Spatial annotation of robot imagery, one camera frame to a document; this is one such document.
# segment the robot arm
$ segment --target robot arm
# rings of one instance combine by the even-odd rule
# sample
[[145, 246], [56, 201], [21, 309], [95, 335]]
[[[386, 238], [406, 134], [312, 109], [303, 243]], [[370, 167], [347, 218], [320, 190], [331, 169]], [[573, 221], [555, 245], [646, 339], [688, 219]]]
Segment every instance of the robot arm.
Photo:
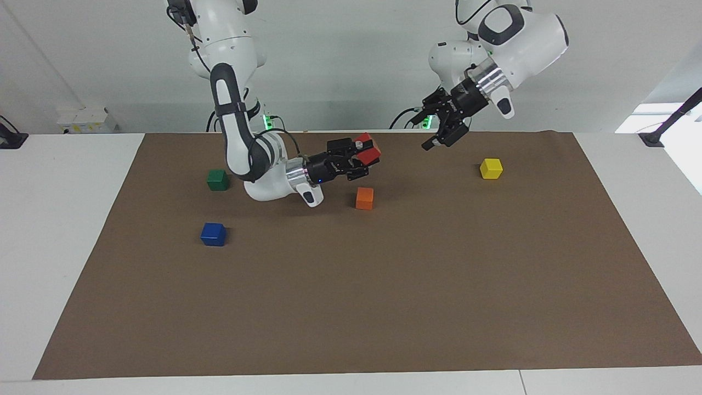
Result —
[[[349, 180], [368, 175], [378, 162], [362, 162], [356, 155], [373, 148], [373, 141], [350, 138], [330, 141], [325, 153], [290, 160], [280, 135], [255, 134], [249, 119], [258, 111], [247, 109], [244, 90], [256, 68], [265, 63], [257, 52], [245, 20], [258, 0], [168, 0], [168, 11], [190, 35], [193, 54], [190, 64], [201, 77], [209, 78], [225, 136], [227, 164], [244, 181], [255, 200], [269, 201], [298, 193], [310, 207], [324, 199], [320, 184], [346, 175]], [[199, 26], [202, 50], [192, 27]]]
[[538, 75], [568, 49], [568, 34], [555, 14], [537, 14], [526, 0], [456, 0], [456, 20], [468, 41], [436, 45], [430, 65], [442, 85], [423, 101], [414, 124], [428, 115], [441, 119], [429, 150], [453, 145], [468, 132], [463, 120], [492, 103], [506, 119], [515, 115], [510, 93]]

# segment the brown mat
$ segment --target brown mat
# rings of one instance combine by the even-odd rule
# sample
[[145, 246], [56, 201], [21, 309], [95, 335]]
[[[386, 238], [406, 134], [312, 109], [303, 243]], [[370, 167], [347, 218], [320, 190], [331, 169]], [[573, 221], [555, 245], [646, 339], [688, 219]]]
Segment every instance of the brown mat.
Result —
[[147, 136], [34, 378], [702, 364], [573, 135], [426, 137], [309, 209], [210, 192], [222, 136]]

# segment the yellow cube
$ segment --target yellow cube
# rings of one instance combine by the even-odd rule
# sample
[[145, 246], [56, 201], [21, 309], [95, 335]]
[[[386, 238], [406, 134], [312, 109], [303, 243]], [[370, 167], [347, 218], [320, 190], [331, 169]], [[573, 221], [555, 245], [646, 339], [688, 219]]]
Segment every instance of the yellow cube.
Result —
[[496, 180], [502, 175], [502, 162], [499, 159], [485, 159], [480, 165], [480, 173], [483, 179]]

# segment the blue cube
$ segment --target blue cube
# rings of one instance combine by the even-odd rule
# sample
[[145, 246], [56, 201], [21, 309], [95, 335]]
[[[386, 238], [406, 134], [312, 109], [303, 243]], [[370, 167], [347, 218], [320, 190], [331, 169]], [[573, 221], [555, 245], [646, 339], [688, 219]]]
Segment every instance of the blue cube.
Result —
[[202, 229], [200, 239], [205, 245], [210, 247], [224, 247], [224, 241], [227, 239], [227, 229], [222, 224], [205, 224]]

